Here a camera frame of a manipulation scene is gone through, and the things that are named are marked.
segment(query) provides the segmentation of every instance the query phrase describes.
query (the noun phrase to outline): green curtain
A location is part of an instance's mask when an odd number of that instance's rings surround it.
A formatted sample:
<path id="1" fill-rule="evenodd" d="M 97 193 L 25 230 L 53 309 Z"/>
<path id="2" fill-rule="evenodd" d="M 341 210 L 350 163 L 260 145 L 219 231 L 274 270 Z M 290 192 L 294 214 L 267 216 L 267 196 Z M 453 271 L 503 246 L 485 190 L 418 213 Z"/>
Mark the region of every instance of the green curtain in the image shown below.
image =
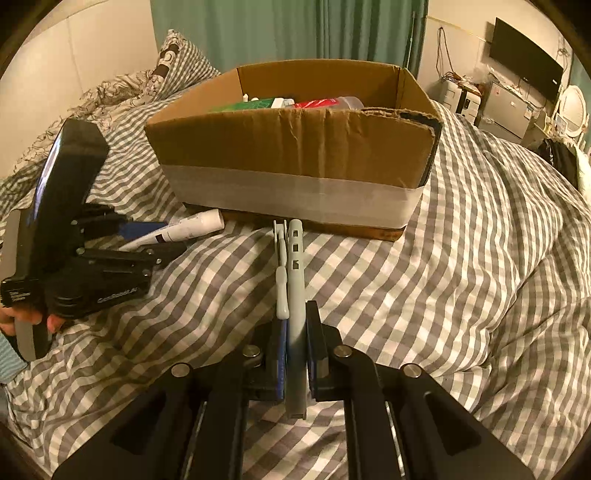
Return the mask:
<path id="1" fill-rule="evenodd" d="M 343 58 L 416 76 L 428 0 L 151 0 L 156 40 L 173 28 L 221 71 L 268 60 Z"/>
<path id="2" fill-rule="evenodd" d="M 589 74 L 585 71 L 585 68 L 579 61 L 576 55 L 573 54 L 573 66 L 570 70 L 570 83 L 577 85 L 583 96 L 585 97 L 585 103 L 587 104 L 587 112 L 591 111 L 591 79 Z M 591 147 L 591 130 L 587 131 L 583 139 L 585 140 L 585 151 Z"/>

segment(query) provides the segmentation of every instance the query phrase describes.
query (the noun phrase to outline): light blue knit sleeve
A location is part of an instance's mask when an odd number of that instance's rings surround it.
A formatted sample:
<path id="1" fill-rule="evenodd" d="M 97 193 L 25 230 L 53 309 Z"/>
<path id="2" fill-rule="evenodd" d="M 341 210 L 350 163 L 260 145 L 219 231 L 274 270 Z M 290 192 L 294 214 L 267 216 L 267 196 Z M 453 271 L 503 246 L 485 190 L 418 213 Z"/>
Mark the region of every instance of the light blue knit sleeve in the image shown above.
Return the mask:
<path id="1" fill-rule="evenodd" d="M 0 383 L 8 383 L 27 363 L 14 351 L 6 337 L 0 333 Z"/>

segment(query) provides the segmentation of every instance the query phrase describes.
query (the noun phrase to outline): metal screw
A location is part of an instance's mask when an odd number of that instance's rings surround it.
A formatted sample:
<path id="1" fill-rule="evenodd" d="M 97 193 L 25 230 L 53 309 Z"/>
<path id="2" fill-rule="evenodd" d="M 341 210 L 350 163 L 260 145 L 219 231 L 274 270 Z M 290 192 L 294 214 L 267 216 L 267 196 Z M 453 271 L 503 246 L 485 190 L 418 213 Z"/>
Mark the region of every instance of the metal screw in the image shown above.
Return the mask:
<path id="1" fill-rule="evenodd" d="M 417 364 L 406 364 L 402 368 L 402 371 L 404 372 L 404 375 L 411 378 L 420 377 L 422 372 L 421 367 Z"/>
<path id="2" fill-rule="evenodd" d="M 183 378 L 191 373 L 191 367 L 187 364 L 176 364 L 170 369 L 170 373 L 172 373 L 173 377 Z"/>
<path id="3" fill-rule="evenodd" d="M 336 346 L 333 352 L 339 358 L 347 358 L 348 356 L 351 356 L 351 354 L 353 354 L 353 350 L 351 350 L 351 347 L 346 345 Z"/>
<path id="4" fill-rule="evenodd" d="M 242 355 L 247 356 L 248 358 L 255 358 L 260 354 L 261 349 L 256 345 L 246 345 L 246 347 L 242 349 Z"/>

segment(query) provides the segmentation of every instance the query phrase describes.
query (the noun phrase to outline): wall-mounted black tv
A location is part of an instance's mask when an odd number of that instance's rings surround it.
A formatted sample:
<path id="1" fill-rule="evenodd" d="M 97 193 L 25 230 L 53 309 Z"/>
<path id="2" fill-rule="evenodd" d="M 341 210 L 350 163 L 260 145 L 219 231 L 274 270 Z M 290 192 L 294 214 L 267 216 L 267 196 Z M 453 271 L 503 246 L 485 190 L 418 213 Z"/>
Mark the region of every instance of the wall-mounted black tv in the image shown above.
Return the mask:
<path id="1" fill-rule="evenodd" d="M 556 100 L 563 67 L 523 33 L 500 18 L 496 19 L 489 55 L 519 75 L 548 100 Z"/>

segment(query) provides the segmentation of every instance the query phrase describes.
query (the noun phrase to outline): cardboard box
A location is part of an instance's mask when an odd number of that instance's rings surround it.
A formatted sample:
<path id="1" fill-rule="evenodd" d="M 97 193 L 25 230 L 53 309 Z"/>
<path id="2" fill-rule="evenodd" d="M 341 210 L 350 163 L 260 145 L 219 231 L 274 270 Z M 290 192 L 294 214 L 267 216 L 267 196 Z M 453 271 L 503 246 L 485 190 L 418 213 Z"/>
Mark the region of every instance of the cardboard box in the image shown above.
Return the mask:
<path id="1" fill-rule="evenodd" d="M 211 111 L 244 93 L 296 102 L 356 96 L 366 108 Z M 408 70 L 287 60 L 197 85 L 145 132 L 187 204 L 221 208 L 226 219 L 299 218 L 307 229 L 395 240 L 421 197 L 441 118 Z"/>

